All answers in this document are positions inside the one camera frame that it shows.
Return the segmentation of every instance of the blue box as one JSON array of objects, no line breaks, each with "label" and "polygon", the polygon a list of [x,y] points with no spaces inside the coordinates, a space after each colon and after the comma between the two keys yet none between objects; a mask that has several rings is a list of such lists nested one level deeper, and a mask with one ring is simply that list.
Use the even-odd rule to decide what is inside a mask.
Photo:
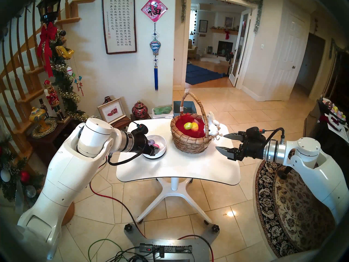
[{"label": "blue box", "polygon": [[[173,102],[173,117],[176,117],[177,115],[180,115],[180,103],[181,101],[174,101]],[[183,113],[189,113],[189,114],[195,114],[196,108],[193,101],[184,101],[183,102]]]}]

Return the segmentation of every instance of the staircase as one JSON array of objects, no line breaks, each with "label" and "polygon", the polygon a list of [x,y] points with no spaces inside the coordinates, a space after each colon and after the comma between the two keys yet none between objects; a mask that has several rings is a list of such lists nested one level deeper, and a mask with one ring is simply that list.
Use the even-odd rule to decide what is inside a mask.
[{"label": "staircase", "polygon": [[[64,14],[65,19],[61,18],[60,13],[54,25],[62,29],[64,24],[79,22],[81,18],[78,5],[94,1],[61,0],[61,13]],[[26,138],[28,129],[32,126],[29,121],[32,107],[30,102],[40,96],[45,98],[42,96],[44,92],[42,83],[47,78],[43,62],[36,55],[42,24],[39,23],[40,17],[36,5],[30,8],[25,8],[21,17],[14,18],[9,23],[9,33],[1,43],[3,70],[2,65],[0,66],[0,71],[2,70],[0,73],[0,115],[4,123],[4,131],[12,135],[15,143],[14,150],[19,153],[20,157],[28,159],[33,152]]]}]

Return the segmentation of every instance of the wooden floor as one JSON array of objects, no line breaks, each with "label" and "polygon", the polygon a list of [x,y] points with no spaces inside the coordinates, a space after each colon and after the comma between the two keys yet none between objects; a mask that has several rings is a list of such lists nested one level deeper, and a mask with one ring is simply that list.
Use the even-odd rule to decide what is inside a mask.
[{"label": "wooden floor", "polygon": [[[195,59],[189,59],[189,61],[195,65],[202,68],[208,69],[210,71],[218,73],[226,73],[228,71],[229,62],[221,61],[220,64],[215,64],[211,62],[201,62]],[[185,88],[221,88],[221,87],[233,87],[228,77],[223,77],[217,80],[205,81],[200,84],[188,84],[185,83]]]}]

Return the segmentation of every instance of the fireplace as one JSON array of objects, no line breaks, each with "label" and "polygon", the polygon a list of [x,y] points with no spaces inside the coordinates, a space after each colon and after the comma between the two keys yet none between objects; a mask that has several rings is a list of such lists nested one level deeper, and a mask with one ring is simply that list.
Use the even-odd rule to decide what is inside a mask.
[{"label": "fireplace", "polygon": [[217,48],[217,55],[225,57],[226,53],[231,52],[233,49],[233,42],[219,41]]}]

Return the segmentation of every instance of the toy bunny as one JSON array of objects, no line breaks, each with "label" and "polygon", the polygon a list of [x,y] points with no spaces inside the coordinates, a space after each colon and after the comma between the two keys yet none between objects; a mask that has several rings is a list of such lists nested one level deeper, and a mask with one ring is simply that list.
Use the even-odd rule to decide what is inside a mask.
[{"label": "toy bunny", "polygon": [[212,135],[214,137],[217,137],[219,134],[219,122],[217,120],[215,120],[215,116],[213,114],[213,112],[209,112],[207,115],[207,121],[208,121],[208,131],[209,131],[209,135]]}]

